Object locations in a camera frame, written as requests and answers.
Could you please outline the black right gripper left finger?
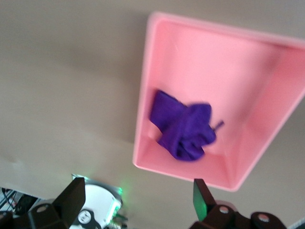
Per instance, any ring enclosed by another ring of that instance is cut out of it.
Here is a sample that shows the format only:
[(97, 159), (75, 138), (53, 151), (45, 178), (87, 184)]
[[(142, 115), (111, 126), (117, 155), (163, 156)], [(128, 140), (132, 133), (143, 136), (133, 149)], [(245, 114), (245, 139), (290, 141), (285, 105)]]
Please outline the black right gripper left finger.
[(75, 178), (52, 203), (36, 205), (24, 215), (0, 213), (2, 229), (68, 229), (85, 203), (85, 179)]

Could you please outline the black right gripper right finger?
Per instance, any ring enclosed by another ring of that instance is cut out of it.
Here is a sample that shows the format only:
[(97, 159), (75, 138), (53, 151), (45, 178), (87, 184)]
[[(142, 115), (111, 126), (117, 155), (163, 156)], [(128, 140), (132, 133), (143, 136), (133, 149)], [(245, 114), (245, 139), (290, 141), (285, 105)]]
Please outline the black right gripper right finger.
[(203, 179), (193, 182), (193, 205), (198, 221), (192, 229), (285, 229), (273, 214), (254, 212), (246, 218), (227, 204), (217, 204)]

